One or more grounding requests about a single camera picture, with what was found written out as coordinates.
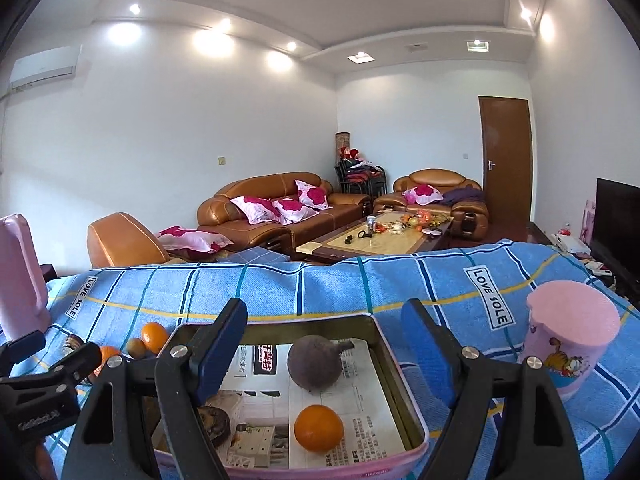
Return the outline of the newspaper lining in tin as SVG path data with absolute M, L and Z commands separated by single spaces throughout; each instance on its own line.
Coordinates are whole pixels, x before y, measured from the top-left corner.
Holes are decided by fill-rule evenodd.
M 200 408 L 222 462 L 244 469 L 356 466 L 405 451 L 368 345 L 349 339 L 340 374 L 313 392 L 288 371 L 289 344 L 241 346 Z

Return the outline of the small orange on cloth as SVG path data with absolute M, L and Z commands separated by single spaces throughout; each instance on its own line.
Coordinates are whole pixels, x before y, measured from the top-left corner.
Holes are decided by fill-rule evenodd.
M 160 323 L 149 322 L 142 326 L 141 339 L 146 350 L 154 354 L 154 356 L 157 356 L 160 350 L 164 348 L 168 338 L 168 331 L 163 325 L 160 325 Z

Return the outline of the small brown kiwi fruit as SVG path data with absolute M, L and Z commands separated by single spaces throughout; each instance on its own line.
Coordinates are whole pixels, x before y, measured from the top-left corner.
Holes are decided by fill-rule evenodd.
M 126 343 L 126 352 L 131 359 L 140 361 L 146 356 L 146 345 L 142 339 L 132 337 Z

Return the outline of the brown leather three-seat sofa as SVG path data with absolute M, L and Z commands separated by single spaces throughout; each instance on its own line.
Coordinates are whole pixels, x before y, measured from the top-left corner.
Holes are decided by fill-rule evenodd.
M 201 203 L 198 227 L 231 242 L 232 252 L 262 246 L 285 254 L 365 217 L 372 200 L 335 192 L 311 172 L 266 174 L 232 182 Z

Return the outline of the orange in tin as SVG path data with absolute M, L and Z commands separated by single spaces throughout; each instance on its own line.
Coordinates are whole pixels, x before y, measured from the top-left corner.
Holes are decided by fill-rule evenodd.
M 311 404 L 296 417 L 294 437 L 306 451 L 326 454 L 343 440 L 344 425 L 340 416 L 327 406 Z

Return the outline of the dark purple passion fruit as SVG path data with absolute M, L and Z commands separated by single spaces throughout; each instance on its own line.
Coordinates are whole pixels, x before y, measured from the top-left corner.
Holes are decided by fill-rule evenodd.
M 355 345 L 349 339 L 335 342 L 319 335 L 303 336 L 288 352 L 288 374 L 300 388 L 322 392 L 341 377 L 341 354 L 353 348 Z

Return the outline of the wooden coffee table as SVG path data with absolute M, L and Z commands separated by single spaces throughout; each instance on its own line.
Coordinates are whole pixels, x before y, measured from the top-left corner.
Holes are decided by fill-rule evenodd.
M 320 263 L 355 257 L 405 256 L 442 248 L 452 220 L 438 229 L 415 230 L 400 222 L 401 211 L 382 211 L 375 218 L 352 222 L 295 248 L 296 255 Z

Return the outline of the pink cartoon cup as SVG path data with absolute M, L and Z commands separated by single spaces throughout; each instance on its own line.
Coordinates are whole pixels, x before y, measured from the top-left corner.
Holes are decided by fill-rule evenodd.
M 528 294 L 526 307 L 528 327 L 518 360 L 540 359 L 566 402 L 618 335 L 616 305 L 584 283 L 551 281 Z

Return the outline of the blue plaid tablecloth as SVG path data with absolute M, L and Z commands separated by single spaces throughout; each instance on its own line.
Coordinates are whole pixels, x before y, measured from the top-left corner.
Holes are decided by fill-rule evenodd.
M 402 304 L 421 300 L 462 344 L 510 362 L 523 347 L 527 296 L 556 280 L 600 287 L 576 258 L 513 240 L 415 256 L 353 258 L 333 266 L 224 262 L 91 270 L 49 284 L 47 344 L 15 373 L 49 368 L 70 335 L 119 348 L 147 322 L 167 328 L 207 324 L 231 297 L 246 303 L 255 322 L 368 312 L 392 347 L 431 438 L 437 439 L 448 412 L 428 391 L 405 340 Z

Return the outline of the pink metal tin box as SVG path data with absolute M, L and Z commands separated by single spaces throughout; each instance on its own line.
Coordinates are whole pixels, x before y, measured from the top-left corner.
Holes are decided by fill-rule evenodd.
M 322 392 L 299 387 L 288 372 L 292 344 L 307 335 L 352 343 L 340 354 L 341 377 Z M 370 314 L 250 324 L 208 402 L 230 418 L 218 453 L 232 479 L 403 479 L 428 448 L 426 422 Z M 343 423 L 343 439 L 326 455 L 294 436 L 295 419 L 311 405 Z

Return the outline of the pink floral pillow on floor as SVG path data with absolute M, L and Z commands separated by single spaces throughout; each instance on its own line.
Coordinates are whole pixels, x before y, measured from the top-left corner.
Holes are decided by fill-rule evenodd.
M 233 244 L 224 234 L 171 226 L 155 234 L 160 246 L 168 252 L 213 255 Z

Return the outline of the stacked black chairs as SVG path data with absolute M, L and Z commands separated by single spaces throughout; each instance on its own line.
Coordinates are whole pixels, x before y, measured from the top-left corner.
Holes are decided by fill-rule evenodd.
M 377 198 L 387 193 L 387 178 L 382 167 L 341 158 L 335 166 L 342 193 L 363 194 Z

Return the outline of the pink electric kettle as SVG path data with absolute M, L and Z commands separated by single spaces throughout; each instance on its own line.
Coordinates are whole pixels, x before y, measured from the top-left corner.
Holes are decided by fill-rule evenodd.
M 37 260 L 32 233 L 21 214 L 1 219 L 1 328 L 9 340 L 34 330 L 45 332 L 51 317 L 46 282 Z

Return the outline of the pink floral pillow left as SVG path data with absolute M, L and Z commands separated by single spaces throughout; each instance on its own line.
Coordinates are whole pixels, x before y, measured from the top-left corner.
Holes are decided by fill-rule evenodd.
M 265 198 L 256 196 L 238 196 L 230 202 L 244 214 L 247 222 L 254 226 L 258 223 L 281 223 L 281 214 L 275 206 Z

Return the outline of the pink floral pillow middle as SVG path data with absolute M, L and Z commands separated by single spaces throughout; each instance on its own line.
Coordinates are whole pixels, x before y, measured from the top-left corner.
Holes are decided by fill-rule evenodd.
M 289 226 L 316 216 L 319 211 L 306 207 L 292 198 L 280 198 L 271 202 L 278 212 L 278 219 L 282 226 Z

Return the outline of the white air conditioner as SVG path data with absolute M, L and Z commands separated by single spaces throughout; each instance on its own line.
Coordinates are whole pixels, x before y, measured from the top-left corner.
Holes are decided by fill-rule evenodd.
M 81 49 L 81 46 L 59 47 L 19 58 L 12 68 L 9 90 L 75 76 Z

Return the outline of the black television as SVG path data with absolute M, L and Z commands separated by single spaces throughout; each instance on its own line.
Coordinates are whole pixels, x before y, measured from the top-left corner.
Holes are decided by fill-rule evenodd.
M 597 178 L 589 246 L 635 294 L 639 292 L 639 207 L 638 186 Z

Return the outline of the large orange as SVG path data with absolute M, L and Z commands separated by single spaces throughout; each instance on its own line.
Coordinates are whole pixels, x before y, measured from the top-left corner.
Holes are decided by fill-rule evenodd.
M 107 361 L 111 359 L 112 356 L 120 356 L 122 354 L 122 352 L 120 352 L 117 348 L 112 346 L 101 346 L 100 351 L 101 351 L 101 363 L 93 371 L 93 375 L 96 377 L 99 376 L 99 374 L 102 372 L 102 368 L 107 363 Z

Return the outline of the dark round mangosteen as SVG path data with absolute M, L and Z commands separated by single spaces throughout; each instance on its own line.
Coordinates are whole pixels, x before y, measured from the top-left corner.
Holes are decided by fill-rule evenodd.
M 231 434 L 229 415 L 216 406 L 201 406 L 198 414 L 210 443 L 214 448 L 219 448 Z

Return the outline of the brown wooden door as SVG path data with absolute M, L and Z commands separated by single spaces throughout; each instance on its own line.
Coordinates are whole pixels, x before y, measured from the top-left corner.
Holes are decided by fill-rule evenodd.
M 528 101 L 480 96 L 484 191 L 495 223 L 524 228 L 533 196 L 533 135 Z

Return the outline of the pink floral pillow right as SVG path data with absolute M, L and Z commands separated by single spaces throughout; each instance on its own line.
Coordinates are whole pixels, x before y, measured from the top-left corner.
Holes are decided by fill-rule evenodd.
M 311 185 L 302 180 L 294 180 L 299 203 L 314 210 L 330 209 L 328 196 L 321 186 Z

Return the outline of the brown leather chair near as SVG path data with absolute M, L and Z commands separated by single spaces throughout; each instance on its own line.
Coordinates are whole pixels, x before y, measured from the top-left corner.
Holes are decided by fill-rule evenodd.
M 168 252 L 136 218 L 109 214 L 88 226 L 87 249 L 93 269 L 143 266 L 169 261 Z

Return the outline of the fruit pile on coffee table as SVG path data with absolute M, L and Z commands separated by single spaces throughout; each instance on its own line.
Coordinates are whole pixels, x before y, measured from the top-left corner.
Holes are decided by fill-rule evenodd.
M 411 228 L 415 230 L 434 230 L 438 229 L 445 223 L 452 220 L 449 214 L 443 214 L 442 212 L 433 212 L 426 209 L 419 209 L 417 211 L 409 211 L 408 214 L 403 214 L 400 217 L 400 222 L 405 228 Z

